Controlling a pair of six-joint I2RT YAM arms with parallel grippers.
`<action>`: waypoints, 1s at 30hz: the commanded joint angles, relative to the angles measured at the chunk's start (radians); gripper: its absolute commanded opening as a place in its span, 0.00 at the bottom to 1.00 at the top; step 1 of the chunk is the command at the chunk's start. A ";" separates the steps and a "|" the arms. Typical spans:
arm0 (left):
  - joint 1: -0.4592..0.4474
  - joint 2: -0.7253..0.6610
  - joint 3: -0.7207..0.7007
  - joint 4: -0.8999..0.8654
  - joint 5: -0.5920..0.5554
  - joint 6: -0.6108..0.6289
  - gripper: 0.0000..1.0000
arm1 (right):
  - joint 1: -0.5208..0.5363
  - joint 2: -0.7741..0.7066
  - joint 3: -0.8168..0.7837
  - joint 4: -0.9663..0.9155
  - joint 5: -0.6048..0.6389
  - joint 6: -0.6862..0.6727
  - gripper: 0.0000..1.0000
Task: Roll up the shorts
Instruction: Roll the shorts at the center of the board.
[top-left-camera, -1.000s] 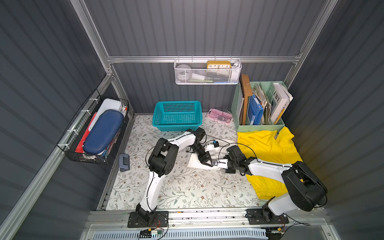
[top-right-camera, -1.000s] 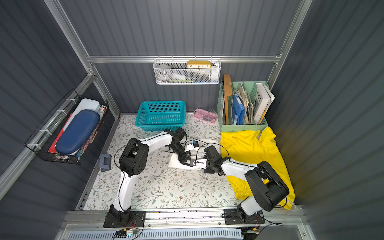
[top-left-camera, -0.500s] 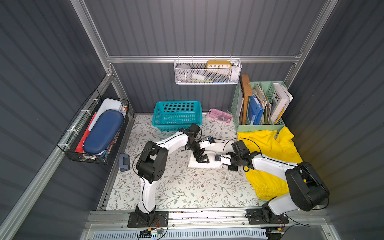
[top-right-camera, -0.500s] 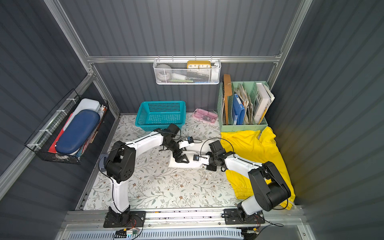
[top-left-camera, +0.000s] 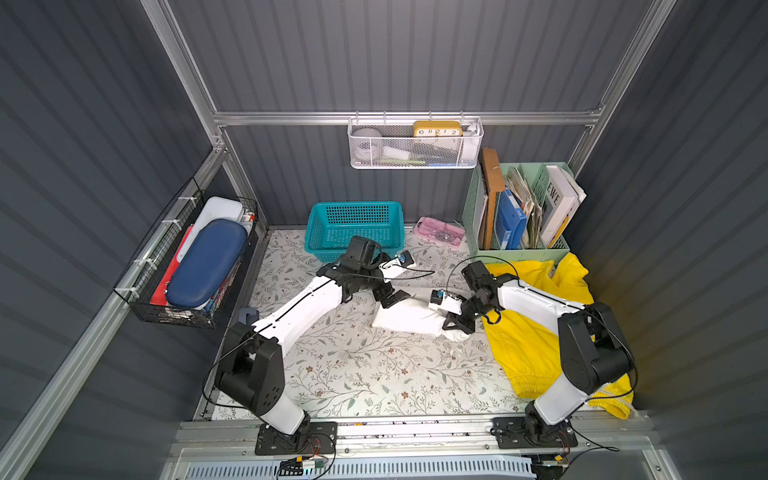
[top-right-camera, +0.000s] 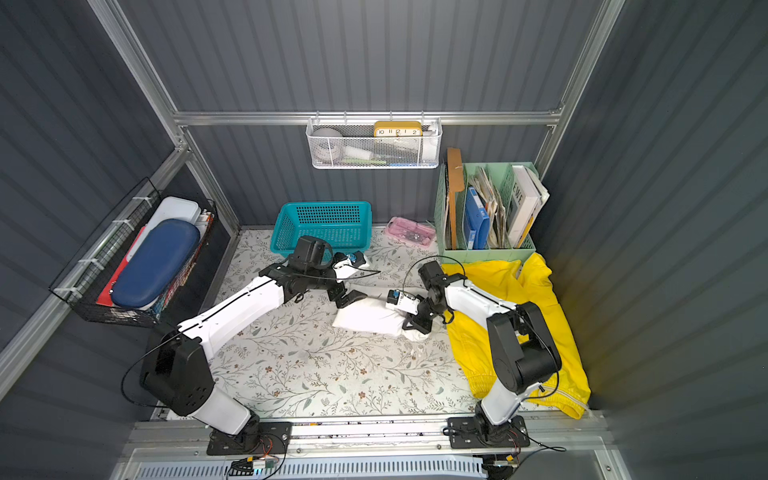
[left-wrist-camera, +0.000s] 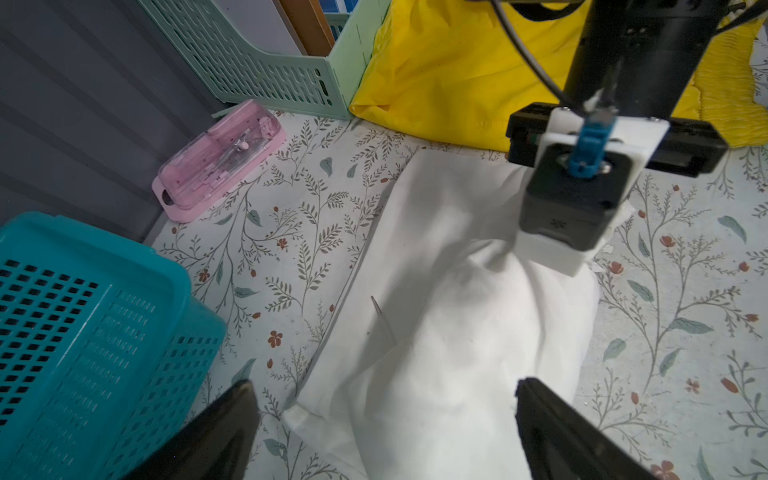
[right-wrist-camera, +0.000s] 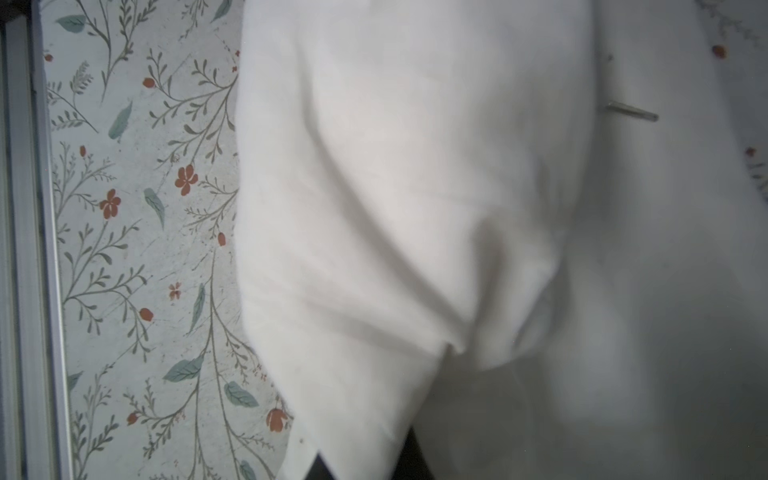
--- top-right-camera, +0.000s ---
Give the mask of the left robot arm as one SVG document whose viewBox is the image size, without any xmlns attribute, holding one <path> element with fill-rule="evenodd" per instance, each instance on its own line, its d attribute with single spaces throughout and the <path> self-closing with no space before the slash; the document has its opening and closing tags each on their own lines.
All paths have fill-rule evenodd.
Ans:
<svg viewBox="0 0 768 480">
<path fill-rule="evenodd" d="M 211 361 L 254 322 L 310 291 L 326 292 L 338 308 L 363 299 L 345 282 L 368 274 L 368 266 L 361 251 L 334 252 L 320 238 L 300 237 L 288 257 L 259 270 L 230 297 L 176 325 L 157 325 L 137 361 L 139 385 L 179 416 L 228 436 L 241 434 L 258 416 L 218 386 Z"/>
</svg>

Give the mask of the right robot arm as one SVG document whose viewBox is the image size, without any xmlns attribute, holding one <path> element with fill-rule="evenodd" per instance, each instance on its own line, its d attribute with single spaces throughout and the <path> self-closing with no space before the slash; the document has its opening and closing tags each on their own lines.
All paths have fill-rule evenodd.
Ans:
<svg viewBox="0 0 768 480">
<path fill-rule="evenodd" d="M 388 293 L 386 306 L 405 316 L 403 328 L 427 334 L 433 320 L 448 325 L 461 313 L 487 333 L 496 381 L 474 416 L 451 417 L 443 428 L 453 449 L 527 447 L 530 437 L 518 411 L 550 378 L 559 379 L 562 360 L 540 308 L 502 300 L 475 286 L 465 269 L 448 274 L 428 256 L 418 269 L 426 294 Z"/>
</svg>

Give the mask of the white shorts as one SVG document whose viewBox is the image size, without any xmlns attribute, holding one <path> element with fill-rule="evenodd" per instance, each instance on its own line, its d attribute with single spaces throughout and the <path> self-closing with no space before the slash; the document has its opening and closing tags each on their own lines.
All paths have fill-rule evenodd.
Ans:
<svg viewBox="0 0 768 480">
<path fill-rule="evenodd" d="M 403 322 L 415 315 L 402 315 L 386 307 L 386 298 L 367 297 L 352 305 L 339 309 L 332 326 L 365 334 L 378 334 L 390 337 L 403 336 L 410 341 L 423 341 L 428 335 L 415 331 L 404 331 Z"/>
</svg>

